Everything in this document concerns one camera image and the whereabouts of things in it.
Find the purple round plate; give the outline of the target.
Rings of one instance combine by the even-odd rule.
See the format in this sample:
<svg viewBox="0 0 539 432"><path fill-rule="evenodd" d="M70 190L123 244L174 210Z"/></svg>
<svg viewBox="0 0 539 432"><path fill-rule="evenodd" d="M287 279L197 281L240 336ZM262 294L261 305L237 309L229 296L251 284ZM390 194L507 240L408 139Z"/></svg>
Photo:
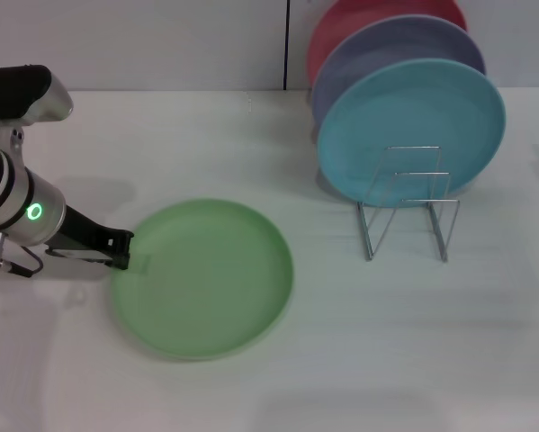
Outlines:
<svg viewBox="0 0 539 432"><path fill-rule="evenodd" d="M311 89L315 129L357 81L413 59L447 59L487 74L481 50L458 25L427 14L382 19L345 37L319 67Z"/></svg>

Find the red round plate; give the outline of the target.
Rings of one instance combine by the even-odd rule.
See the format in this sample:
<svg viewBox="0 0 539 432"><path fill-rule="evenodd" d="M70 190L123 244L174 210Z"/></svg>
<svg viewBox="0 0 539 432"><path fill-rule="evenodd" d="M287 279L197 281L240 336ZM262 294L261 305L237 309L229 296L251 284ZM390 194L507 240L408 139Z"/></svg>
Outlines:
<svg viewBox="0 0 539 432"><path fill-rule="evenodd" d="M453 0L338 0L313 32L308 54L311 89L319 67L345 37L368 24L404 14L427 14L442 18L466 31L462 13Z"/></svg>

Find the light blue round plate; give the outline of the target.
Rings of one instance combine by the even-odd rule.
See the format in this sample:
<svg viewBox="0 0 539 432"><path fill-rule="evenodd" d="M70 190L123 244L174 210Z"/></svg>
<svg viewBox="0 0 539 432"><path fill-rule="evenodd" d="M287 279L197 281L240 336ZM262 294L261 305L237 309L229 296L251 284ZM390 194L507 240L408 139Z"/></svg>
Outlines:
<svg viewBox="0 0 539 432"><path fill-rule="evenodd" d="M506 129L498 89L462 63L423 58L364 77L320 124L322 175L345 198L369 206L445 198L472 182Z"/></svg>

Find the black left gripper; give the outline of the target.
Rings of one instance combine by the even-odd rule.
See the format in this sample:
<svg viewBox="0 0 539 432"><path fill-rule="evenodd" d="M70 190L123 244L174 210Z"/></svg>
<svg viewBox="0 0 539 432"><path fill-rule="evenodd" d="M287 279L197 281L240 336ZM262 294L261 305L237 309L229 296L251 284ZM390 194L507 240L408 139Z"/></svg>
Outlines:
<svg viewBox="0 0 539 432"><path fill-rule="evenodd" d="M130 252L133 238L134 234L128 230L107 229L67 206L59 229L45 244L49 247L48 255L52 257L101 264L111 269L145 275L150 258L147 254Z"/></svg>

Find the green round plate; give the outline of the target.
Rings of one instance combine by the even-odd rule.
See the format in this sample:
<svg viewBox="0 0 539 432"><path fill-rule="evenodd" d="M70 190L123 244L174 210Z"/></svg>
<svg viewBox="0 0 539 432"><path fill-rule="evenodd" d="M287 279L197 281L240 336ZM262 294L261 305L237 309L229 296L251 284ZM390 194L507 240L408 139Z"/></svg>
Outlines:
<svg viewBox="0 0 539 432"><path fill-rule="evenodd" d="M238 202L198 199L135 229L130 264L112 274L119 327L155 353L183 360L232 355L283 316L294 267L282 232Z"/></svg>

